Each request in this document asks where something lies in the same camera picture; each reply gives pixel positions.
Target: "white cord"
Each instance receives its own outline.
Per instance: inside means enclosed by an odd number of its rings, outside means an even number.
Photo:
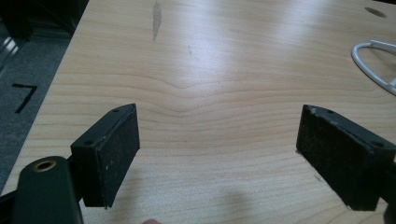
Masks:
[[[393,79],[390,83],[384,81],[382,78],[378,77],[370,68],[364,64],[361,58],[358,55],[358,50],[360,48],[372,48],[372,49],[382,49],[392,54],[396,54],[396,45],[371,40],[370,43],[362,43],[355,46],[352,50],[352,58],[355,61],[355,64],[366,74],[367,77],[372,79],[376,84],[380,85],[385,90],[389,91],[393,95],[396,95],[396,78]]]

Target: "floor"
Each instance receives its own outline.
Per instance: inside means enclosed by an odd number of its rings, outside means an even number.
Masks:
[[[32,21],[29,41],[12,39],[0,21],[0,191],[18,158],[71,36]]]

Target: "wooden table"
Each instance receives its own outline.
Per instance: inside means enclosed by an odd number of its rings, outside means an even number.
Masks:
[[[395,96],[350,56],[395,43],[395,26],[396,6],[367,0],[91,0],[3,193],[136,103],[141,149],[111,209],[82,206],[86,223],[381,223],[386,203],[349,210],[295,143],[304,104],[396,143]],[[361,57],[394,75],[394,56]]]

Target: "handwritten number 7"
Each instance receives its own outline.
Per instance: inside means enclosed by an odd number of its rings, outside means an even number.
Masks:
[[[20,114],[22,112],[22,110],[25,108],[25,106],[27,105],[27,103],[29,103],[29,101],[32,98],[32,96],[35,93],[35,91],[37,90],[37,86],[28,86],[28,85],[22,85],[22,84],[14,83],[14,84],[12,84],[12,87],[30,89],[29,94],[27,94],[27,96],[23,100],[23,102],[20,105],[20,107],[18,107],[18,109],[15,111],[16,114]]]

